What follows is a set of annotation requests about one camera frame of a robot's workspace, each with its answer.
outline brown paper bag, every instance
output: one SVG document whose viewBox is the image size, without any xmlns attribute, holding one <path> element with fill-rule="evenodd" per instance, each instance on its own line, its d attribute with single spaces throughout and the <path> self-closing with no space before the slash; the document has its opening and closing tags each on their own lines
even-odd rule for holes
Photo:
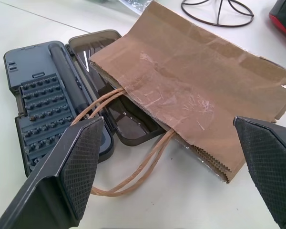
<svg viewBox="0 0 286 229">
<path fill-rule="evenodd" d="M 90 60 L 227 182 L 245 162 L 233 118 L 271 122 L 286 110 L 285 69 L 156 2 L 127 35 Z"/>
</svg>

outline open case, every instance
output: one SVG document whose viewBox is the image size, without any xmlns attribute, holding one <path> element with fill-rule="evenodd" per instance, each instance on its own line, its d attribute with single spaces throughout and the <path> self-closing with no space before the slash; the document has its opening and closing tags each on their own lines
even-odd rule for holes
<svg viewBox="0 0 286 229">
<path fill-rule="evenodd" d="M 15 118 L 28 176 L 51 150 L 72 120 L 113 88 L 89 65 L 89 57 L 121 36 L 113 30 L 71 38 L 69 44 L 46 42 L 4 55 L 9 88 L 19 115 Z M 128 146 L 154 138 L 164 130 L 145 112 L 121 96 L 100 114 L 105 125 L 99 162 L 113 153 L 113 137 Z"/>
</svg>

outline twisted paper handle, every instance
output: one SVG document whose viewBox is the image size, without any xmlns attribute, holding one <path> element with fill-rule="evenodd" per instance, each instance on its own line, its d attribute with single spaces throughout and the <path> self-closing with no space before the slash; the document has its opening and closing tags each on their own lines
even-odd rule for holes
<svg viewBox="0 0 286 229">
<path fill-rule="evenodd" d="M 126 91 L 123 88 L 118 88 L 113 90 L 112 92 L 109 92 L 102 97 L 100 97 L 98 100 L 93 102 L 90 106 L 88 106 L 85 110 L 83 110 L 71 123 L 71 125 L 74 125 L 78 123 L 92 108 L 94 108 L 98 103 L 104 101 L 101 103 L 94 111 L 93 113 L 89 116 L 89 118 L 93 118 L 100 110 L 102 110 L 108 103 L 110 103 L 112 100 L 116 99 L 117 97 L 121 96 L 122 94 L 125 94 Z M 116 187 L 110 189 L 109 191 L 104 191 L 100 190 L 96 187 L 92 187 L 91 194 L 98 195 L 98 196 L 107 196 L 107 197 L 118 197 L 122 196 L 124 194 L 130 193 L 137 189 L 151 174 L 153 171 L 154 167 L 158 163 L 165 147 L 169 143 L 170 139 L 174 135 L 174 130 L 170 129 L 169 131 L 166 132 L 166 134 L 161 138 L 161 140 L 157 143 L 157 145 L 151 150 L 151 152 L 147 155 L 145 160 L 140 164 L 140 166 L 137 168 L 137 170 L 129 176 L 127 179 L 125 179 L 122 183 L 118 184 Z M 131 182 L 133 179 L 135 179 L 138 174 L 145 168 L 149 160 L 152 158 L 152 156 L 158 152 L 157 156 L 155 157 L 153 163 L 150 165 L 148 170 L 145 172 L 145 174 L 132 186 L 129 188 L 119 191 L 122 187 L 127 185 L 129 182 Z"/>
</svg>

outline white table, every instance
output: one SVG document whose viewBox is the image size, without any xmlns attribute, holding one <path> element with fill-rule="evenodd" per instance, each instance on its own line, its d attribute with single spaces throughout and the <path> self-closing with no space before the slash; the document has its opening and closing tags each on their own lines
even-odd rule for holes
<svg viewBox="0 0 286 229">
<path fill-rule="evenodd" d="M 0 216 L 24 183 L 23 162 L 15 128 L 15 99 L 8 90 L 3 64 L 6 51 L 105 29 L 127 33 L 138 16 L 121 4 L 91 0 L 3 0 L 0 2 Z M 161 0 L 185 15 L 180 1 Z M 202 27 L 286 67 L 286 38 L 275 31 L 267 14 L 275 0 L 243 0 L 256 18 L 247 27 Z M 286 126 L 286 114 L 278 124 Z M 115 152 L 99 164 L 94 185 L 109 189 L 130 175 L 156 139 L 128 147 L 115 138 Z M 79 228 L 277 229 L 244 166 L 223 183 L 195 156 L 171 142 L 151 177 L 135 192 L 119 198 L 90 196 Z"/>
</svg>

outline wire stand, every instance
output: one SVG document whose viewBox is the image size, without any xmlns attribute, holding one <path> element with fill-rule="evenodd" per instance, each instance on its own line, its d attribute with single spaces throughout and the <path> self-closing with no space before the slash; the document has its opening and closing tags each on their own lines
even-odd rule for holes
<svg viewBox="0 0 286 229">
<path fill-rule="evenodd" d="M 220 5 L 219 5 L 219 10 L 218 10 L 218 14 L 217 14 L 217 20 L 216 20 L 216 23 L 212 23 L 212 22 L 209 22 L 209 21 L 205 21 L 205 20 L 202 20 L 200 18 L 197 18 L 195 16 L 193 16 L 192 14 L 190 14 L 188 11 L 185 10 L 184 8 L 184 5 L 185 6 L 196 6 L 196 5 L 200 5 L 200 4 L 203 4 L 203 3 L 206 3 L 208 2 L 209 0 L 204 0 L 202 2 L 198 2 L 198 3 L 186 3 L 188 0 L 183 0 L 182 3 L 181 3 L 181 9 L 183 10 L 184 13 L 186 13 L 187 16 L 197 20 L 197 21 L 200 21 L 202 23 L 205 23 L 205 24 L 208 24 L 208 25 L 213 25 L 213 26 L 219 26 L 219 27 L 226 27 L 226 28 L 236 28 L 236 27 L 242 27 L 242 26 L 245 26 L 245 25 L 248 25 L 250 24 L 252 21 L 253 21 L 253 18 L 254 18 L 254 14 L 252 12 L 252 10 L 250 10 L 249 7 L 247 7 L 246 5 L 236 1 L 236 0 L 227 0 L 228 3 L 230 4 L 230 6 L 232 7 L 232 9 L 234 9 L 236 12 L 242 14 L 242 15 L 245 15 L 245 16 L 248 16 L 250 17 L 250 21 L 246 22 L 246 23 L 243 23 L 243 24 L 237 24 L 237 25 L 224 25 L 224 24 L 220 24 L 219 23 L 219 17 L 220 17 L 220 12 L 221 12 L 221 6 L 223 4 L 223 0 L 220 0 Z M 233 5 L 232 5 L 232 2 L 236 3 L 237 5 L 240 5 L 241 7 L 245 8 L 249 13 L 244 13 L 244 12 L 241 12 L 239 11 L 237 8 L 235 8 Z"/>
</svg>

